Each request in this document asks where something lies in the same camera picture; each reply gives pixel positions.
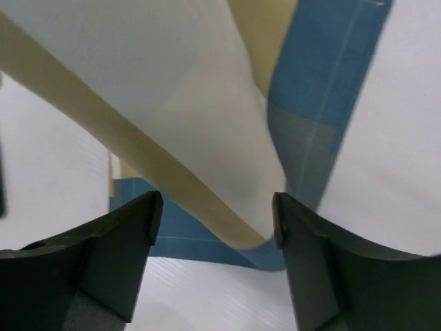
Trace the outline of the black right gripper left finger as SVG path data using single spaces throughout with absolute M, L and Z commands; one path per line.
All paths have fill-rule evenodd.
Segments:
M 124 330 L 134 316 L 163 198 L 120 208 L 20 250 L 1 251 L 2 330 Z

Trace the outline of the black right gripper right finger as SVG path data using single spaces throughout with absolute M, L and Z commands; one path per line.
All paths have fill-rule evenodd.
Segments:
M 272 199 L 299 330 L 439 330 L 440 257 L 364 239 L 285 192 Z

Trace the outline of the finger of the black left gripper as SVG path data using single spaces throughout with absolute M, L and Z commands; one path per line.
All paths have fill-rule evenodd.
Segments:
M 6 196 L 6 176 L 4 166 L 3 146 L 0 144 L 0 217 L 5 218 L 7 214 L 7 196 Z

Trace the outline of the blue beige checked cloth napkin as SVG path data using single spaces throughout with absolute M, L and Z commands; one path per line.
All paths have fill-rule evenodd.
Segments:
M 266 271 L 322 199 L 390 1 L 2 1 L 1 69 L 168 199 L 156 256 Z

